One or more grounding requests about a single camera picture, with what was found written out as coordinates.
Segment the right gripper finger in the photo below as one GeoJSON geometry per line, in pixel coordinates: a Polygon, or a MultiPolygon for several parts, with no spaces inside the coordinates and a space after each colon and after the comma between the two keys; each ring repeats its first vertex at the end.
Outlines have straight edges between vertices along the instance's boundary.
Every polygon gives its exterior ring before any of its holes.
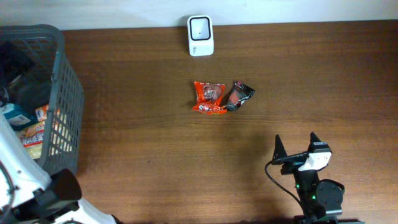
{"type": "Polygon", "coordinates": [[[314,132],[310,133],[310,145],[308,146],[309,152],[314,152],[321,146],[321,140],[317,137],[314,132]]]}
{"type": "Polygon", "coordinates": [[[280,136],[277,134],[275,136],[274,153],[272,156],[273,162],[279,162],[287,157],[286,150],[282,143],[280,136]]]}

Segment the black red snack packet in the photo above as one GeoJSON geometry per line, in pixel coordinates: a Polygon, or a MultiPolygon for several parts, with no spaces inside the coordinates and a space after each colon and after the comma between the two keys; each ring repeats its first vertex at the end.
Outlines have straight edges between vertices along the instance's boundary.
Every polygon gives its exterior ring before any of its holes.
{"type": "Polygon", "coordinates": [[[255,90],[241,81],[235,81],[229,94],[226,104],[223,106],[225,110],[236,111],[242,104],[250,99],[255,93],[255,90]]]}

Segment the small orange white packet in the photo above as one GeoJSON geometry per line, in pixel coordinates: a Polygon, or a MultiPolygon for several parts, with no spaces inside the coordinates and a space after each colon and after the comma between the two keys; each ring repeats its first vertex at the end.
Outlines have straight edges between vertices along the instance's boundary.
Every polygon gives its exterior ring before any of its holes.
{"type": "Polygon", "coordinates": [[[37,117],[38,122],[45,121],[47,119],[48,108],[49,105],[43,105],[35,109],[35,115],[37,117]]]}

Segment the yellow snack bag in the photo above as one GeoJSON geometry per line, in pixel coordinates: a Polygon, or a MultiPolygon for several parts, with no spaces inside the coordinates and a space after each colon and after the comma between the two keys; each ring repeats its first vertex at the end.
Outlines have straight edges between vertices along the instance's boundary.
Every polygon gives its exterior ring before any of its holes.
{"type": "Polygon", "coordinates": [[[16,131],[17,137],[21,140],[24,149],[32,159],[39,159],[42,153],[44,140],[45,121],[26,127],[22,131],[16,131]]]}

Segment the blue mouthwash bottle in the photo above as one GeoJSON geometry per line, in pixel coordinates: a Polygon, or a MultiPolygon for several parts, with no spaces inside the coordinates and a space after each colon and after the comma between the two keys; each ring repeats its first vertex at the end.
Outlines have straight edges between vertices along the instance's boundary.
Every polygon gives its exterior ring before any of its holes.
{"type": "Polygon", "coordinates": [[[28,113],[16,104],[4,105],[1,107],[1,112],[15,131],[21,131],[38,122],[35,115],[28,113]]]}

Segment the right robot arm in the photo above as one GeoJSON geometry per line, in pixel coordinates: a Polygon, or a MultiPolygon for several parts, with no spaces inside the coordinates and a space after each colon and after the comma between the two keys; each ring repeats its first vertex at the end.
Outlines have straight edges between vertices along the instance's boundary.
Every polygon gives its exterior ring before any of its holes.
{"type": "Polygon", "coordinates": [[[310,133],[308,149],[293,155],[287,154],[280,136],[275,136],[272,160],[266,164],[264,171],[266,176],[292,196],[302,209],[303,214],[295,216],[294,223],[361,223],[358,219],[338,219],[343,213],[341,204],[345,193],[344,185],[330,179],[319,179],[318,172],[328,166],[331,156],[332,150],[329,145],[321,141],[314,132],[310,133]],[[297,195],[271,177],[267,171],[270,165],[281,166],[282,175],[294,176],[297,195]]]}

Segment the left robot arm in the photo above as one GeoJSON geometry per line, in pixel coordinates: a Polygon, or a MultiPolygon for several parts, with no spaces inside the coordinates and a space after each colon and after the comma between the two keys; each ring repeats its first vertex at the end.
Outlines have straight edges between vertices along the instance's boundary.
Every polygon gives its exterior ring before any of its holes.
{"type": "Polygon", "coordinates": [[[1,115],[1,223],[120,223],[85,200],[68,169],[48,175],[1,115]]]}

